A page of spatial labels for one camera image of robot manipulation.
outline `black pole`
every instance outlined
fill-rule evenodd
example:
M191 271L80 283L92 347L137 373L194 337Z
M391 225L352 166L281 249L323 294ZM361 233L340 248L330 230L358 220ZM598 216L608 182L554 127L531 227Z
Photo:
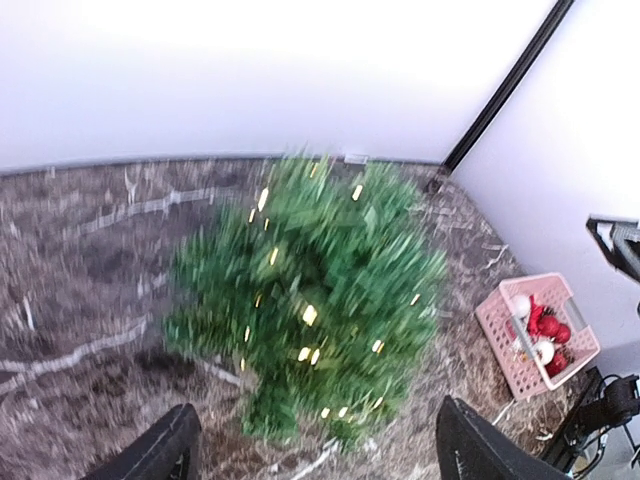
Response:
M573 2L574 0L558 0L556 2L547 15L547 18L545 18L529 42L529 45L527 45L527 48L522 52L522 55L520 55L520 58L511 68L511 71L502 81L487 105L482 109L478 118L476 118L458 144L453 147L453 150L451 150L451 153L449 153L444 161L445 167L451 171L455 170L465 155L469 153L469 150L471 150L473 145L478 141L520 81L527 74L533 62L536 61L536 58L540 55L540 52L551 38L551 35L556 31L558 25L560 25L560 22L562 22L562 19L573 5Z

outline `white wall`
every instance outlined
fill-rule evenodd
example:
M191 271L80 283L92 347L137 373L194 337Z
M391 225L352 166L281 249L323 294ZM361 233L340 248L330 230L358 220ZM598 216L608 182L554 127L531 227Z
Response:
M592 213L640 218L639 18L637 0L575 2L454 175L530 272L566 276L603 374L640 373L640 285L585 229Z
M304 145L441 161L553 3L0 0L0 169Z

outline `christmas tree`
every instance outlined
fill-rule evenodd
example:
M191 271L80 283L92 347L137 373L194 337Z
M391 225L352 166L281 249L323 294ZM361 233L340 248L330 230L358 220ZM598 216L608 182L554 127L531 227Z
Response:
M389 164L334 173L326 159L275 162L253 208L223 206L176 257L192 295L167 343L255 372L248 433L288 436L312 415L358 439L393 417L434 333L444 261L413 218L416 188Z

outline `black object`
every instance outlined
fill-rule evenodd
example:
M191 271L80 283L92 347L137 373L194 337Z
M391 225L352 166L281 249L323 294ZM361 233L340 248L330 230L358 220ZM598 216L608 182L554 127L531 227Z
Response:
M453 150L451 150L444 161L445 167L448 167L451 171L455 170L465 155L469 153L471 147L478 141L520 81L527 74L531 65L536 61L536 58L538 58L538 55L540 55L540 52L542 52L542 49L553 35L553 32L556 31L558 25L560 25L560 22L562 22L562 19L571 8L571 5L573 5L573 2L574 0L558 0L558 2L556 2L547 15L547 18L545 18L529 42L529 45L527 45L527 48L522 52L522 55L520 55L520 58L518 58L487 105L482 109L471 127L469 127L469 130L467 130Z
M598 227L611 227L610 248L598 231ZM595 239L607 262L636 282L640 283L640 224L638 220L589 217L587 230Z
M84 480L196 480L201 430L193 405L176 405Z
M604 451L607 448L607 437L608 435L605 433L603 435L598 436L598 449L596 450L595 455L593 456L593 460L587 465L584 469L579 470L577 472L574 471L575 480L582 480L586 478L595 468L600 465L600 462L604 458Z
M586 385L580 392L580 396L539 457L564 473L571 470L582 453L581 446L588 438L588 434L585 434L580 427L580 409L600 398L600 386L603 380L600 371L594 367L585 373Z
M443 480L554 480L566 476L516 447L462 400L445 397L436 446Z
M583 406L578 413L578 421L583 433L621 427L640 414L640 393L637 375L614 380L604 389L602 398Z

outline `floor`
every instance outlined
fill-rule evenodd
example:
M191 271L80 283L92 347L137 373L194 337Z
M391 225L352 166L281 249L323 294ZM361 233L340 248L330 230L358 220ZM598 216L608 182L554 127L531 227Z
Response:
M278 445L241 435L242 391L161 349L175 248L211 221L210 204L248 205L266 167L149 162L0 177L0 478L80 477L181 402L203 424L203 478L290 479L319 457L313 428ZM435 167L401 168L425 194L416 215L432 247L447 252L439 333L398 418L366 449L305 478L437 479L444 395L488 419L511 401L473 310L523 272L457 185ZM539 453L580 382L513 405L497 427Z

